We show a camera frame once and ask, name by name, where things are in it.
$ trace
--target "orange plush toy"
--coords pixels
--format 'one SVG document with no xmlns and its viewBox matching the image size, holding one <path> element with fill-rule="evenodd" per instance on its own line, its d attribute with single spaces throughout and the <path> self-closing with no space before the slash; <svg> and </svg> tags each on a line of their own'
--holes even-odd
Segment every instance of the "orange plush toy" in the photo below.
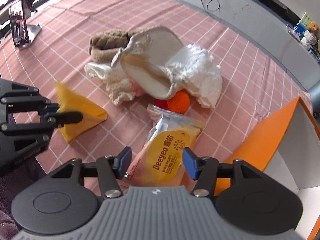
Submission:
<svg viewBox="0 0 320 240">
<path fill-rule="evenodd" d="M 183 91 L 178 91 L 173 98 L 168 100 L 155 101 L 155 106 L 158 106 L 164 110 L 169 110 L 178 114 L 184 114 L 190 107 L 189 95 Z"/>
</svg>

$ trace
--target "black circular cover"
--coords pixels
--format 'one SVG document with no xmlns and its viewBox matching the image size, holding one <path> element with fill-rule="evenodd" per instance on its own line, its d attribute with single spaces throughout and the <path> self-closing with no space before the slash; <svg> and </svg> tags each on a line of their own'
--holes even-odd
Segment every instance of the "black circular cover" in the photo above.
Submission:
<svg viewBox="0 0 320 240">
<path fill-rule="evenodd" d="M 296 228 L 302 216 L 297 195 L 271 179 L 234 184 L 220 193 L 215 206 L 229 223 L 258 235 L 275 235 Z"/>
<path fill-rule="evenodd" d="M 94 193 L 70 179 L 40 180 L 18 194 L 12 215 L 23 229 L 41 235 L 72 231 L 98 211 Z"/>
</svg>

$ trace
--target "smiling face logo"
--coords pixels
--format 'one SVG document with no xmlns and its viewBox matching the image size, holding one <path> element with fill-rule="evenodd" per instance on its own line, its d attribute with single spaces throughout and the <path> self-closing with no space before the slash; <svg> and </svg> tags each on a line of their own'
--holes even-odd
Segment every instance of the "smiling face logo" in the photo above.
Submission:
<svg viewBox="0 0 320 240">
<path fill-rule="evenodd" d="M 176 151 L 182 151 L 185 147 L 184 140 L 176 140 L 173 146 Z"/>
</svg>

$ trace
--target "brown plush fabric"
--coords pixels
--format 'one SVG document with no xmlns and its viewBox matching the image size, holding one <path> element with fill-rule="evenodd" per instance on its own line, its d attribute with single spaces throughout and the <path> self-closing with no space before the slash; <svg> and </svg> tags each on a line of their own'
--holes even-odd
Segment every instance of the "brown plush fabric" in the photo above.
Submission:
<svg viewBox="0 0 320 240">
<path fill-rule="evenodd" d="M 89 54 L 96 63 L 111 62 L 119 48 L 125 48 L 132 35 L 140 32 L 112 30 L 93 35 L 90 39 Z"/>
</svg>

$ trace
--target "yellow oval label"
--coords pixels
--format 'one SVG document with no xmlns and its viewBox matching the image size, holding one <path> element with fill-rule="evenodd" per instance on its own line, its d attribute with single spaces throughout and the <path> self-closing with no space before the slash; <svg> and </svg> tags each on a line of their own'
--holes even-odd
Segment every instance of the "yellow oval label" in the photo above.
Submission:
<svg viewBox="0 0 320 240">
<path fill-rule="evenodd" d="M 171 180 L 182 162 L 182 150 L 190 147 L 190 135 L 183 130 L 164 131 L 151 142 L 146 165 L 158 181 Z"/>
</svg>

